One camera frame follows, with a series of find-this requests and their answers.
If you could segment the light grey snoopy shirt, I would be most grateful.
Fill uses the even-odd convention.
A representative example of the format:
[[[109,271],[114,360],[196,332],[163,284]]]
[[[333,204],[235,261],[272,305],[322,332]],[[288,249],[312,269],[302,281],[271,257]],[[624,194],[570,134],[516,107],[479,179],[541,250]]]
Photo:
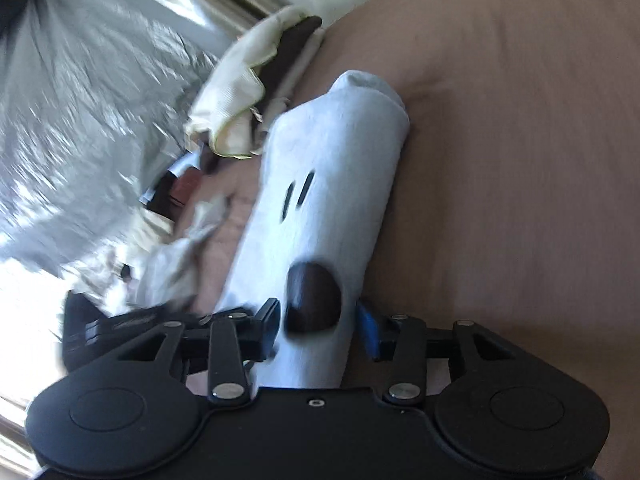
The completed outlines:
[[[256,386],[340,385],[409,126],[395,90],[348,70],[271,127],[257,200],[216,307],[280,301],[276,354],[254,367]]]

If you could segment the white crumpled garment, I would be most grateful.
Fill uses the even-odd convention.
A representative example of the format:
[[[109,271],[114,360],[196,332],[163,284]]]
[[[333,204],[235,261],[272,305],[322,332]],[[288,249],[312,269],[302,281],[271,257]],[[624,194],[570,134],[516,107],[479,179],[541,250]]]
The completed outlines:
[[[198,291],[196,259],[227,217],[229,199],[216,195],[195,205],[191,223],[179,237],[175,222],[139,208],[127,246],[108,246],[80,271],[73,291],[89,297],[99,309],[119,315],[168,304],[184,309]]]

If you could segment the cream knit garment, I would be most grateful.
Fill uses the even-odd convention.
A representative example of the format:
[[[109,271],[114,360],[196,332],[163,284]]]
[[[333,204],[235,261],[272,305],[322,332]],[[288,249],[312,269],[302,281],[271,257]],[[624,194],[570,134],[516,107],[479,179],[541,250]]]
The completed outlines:
[[[312,16],[299,6],[286,6],[264,18],[232,44],[198,92],[183,126],[186,149],[203,146],[220,157],[250,158],[262,151],[271,124],[288,108],[292,93],[318,52],[324,29],[309,38],[285,76],[265,114],[256,104],[265,94],[258,75],[277,52],[285,30]]]

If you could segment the silver foil window cover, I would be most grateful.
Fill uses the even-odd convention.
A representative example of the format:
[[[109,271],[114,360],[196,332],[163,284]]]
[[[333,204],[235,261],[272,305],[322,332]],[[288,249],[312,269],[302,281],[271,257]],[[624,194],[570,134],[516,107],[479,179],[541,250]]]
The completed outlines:
[[[60,274],[126,235],[226,46],[214,0],[1,0],[1,257]]]

